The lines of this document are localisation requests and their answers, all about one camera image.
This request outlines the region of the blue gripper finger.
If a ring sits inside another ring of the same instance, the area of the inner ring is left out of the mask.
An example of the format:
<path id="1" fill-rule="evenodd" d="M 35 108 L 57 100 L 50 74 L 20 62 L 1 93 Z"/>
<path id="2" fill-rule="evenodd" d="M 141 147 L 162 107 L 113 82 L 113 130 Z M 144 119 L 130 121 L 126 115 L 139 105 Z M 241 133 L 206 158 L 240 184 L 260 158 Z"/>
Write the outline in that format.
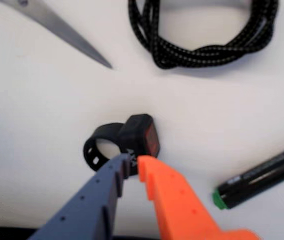
<path id="1" fill-rule="evenodd" d="M 130 175 L 130 155 L 122 153 L 95 175 L 31 240 L 111 240 L 117 200 Z"/>

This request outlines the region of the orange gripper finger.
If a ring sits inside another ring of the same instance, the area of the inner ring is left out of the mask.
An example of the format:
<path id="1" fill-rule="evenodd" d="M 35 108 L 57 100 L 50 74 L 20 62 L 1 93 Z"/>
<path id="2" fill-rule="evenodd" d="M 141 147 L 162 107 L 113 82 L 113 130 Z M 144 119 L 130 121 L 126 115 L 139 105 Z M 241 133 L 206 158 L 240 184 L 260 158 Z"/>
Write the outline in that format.
<path id="1" fill-rule="evenodd" d="M 155 208 L 163 240 L 257 240 L 248 229 L 222 230 L 182 174 L 155 157 L 138 159 L 139 179 Z"/>

